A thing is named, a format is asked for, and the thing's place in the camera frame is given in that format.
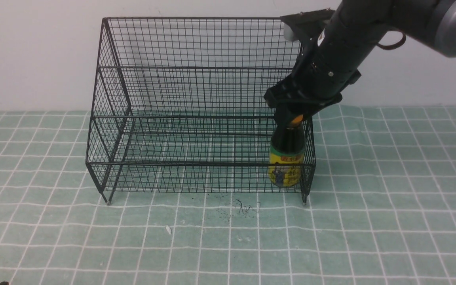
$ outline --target green tiled floor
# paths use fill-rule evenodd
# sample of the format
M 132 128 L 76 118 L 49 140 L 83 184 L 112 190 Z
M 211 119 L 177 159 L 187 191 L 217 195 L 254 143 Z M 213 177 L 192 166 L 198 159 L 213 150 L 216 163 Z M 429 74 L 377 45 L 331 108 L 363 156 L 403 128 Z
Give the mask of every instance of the green tiled floor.
M 456 285 L 456 107 L 322 111 L 306 208 L 296 193 L 106 206 L 84 165 L 88 122 L 0 112 L 0 280 Z

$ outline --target robotic arm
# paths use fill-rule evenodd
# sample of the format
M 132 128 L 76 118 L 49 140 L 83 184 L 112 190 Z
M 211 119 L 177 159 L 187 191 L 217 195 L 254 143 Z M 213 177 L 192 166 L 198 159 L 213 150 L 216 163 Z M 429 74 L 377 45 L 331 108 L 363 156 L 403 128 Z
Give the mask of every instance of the robotic arm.
M 448 57 L 456 57 L 456 0 L 343 0 L 326 9 L 281 17 L 287 40 L 302 48 L 289 76 L 264 95 L 275 108 L 277 127 L 309 117 L 342 100 L 340 92 L 360 78 L 357 68 L 378 46 L 400 47 L 406 35 Z M 379 44 L 391 30 L 400 42 Z

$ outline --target dark glass bottle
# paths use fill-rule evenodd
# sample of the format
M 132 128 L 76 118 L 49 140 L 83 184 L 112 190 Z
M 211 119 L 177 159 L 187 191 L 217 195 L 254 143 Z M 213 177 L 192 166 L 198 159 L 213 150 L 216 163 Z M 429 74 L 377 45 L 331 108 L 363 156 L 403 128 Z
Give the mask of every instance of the dark glass bottle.
M 300 166 L 305 150 L 302 116 L 288 128 L 277 128 L 271 138 L 268 176 L 279 187 L 291 187 L 300 181 Z

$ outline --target wire grid wall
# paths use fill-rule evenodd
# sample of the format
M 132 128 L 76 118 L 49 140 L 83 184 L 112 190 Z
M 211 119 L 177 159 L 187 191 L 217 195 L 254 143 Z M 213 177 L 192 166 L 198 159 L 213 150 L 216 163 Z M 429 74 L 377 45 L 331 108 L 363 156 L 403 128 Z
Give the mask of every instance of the wire grid wall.
M 300 44 L 274 18 L 105 18 L 87 147 L 100 193 L 276 191 L 263 99 Z M 312 122 L 302 182 L 315 168 Z

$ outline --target yellow label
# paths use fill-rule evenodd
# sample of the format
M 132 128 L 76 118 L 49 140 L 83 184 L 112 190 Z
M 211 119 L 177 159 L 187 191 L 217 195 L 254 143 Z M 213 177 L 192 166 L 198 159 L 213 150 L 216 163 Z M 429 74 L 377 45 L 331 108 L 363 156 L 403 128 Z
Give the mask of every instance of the yellow label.
M 304 154 L 283 154 L 270 148 L 270 163 L 273 164 L 268 168 L 270 181 L 279 187 L 294 186 L 300 181 L 300 166 L 304 161 Z

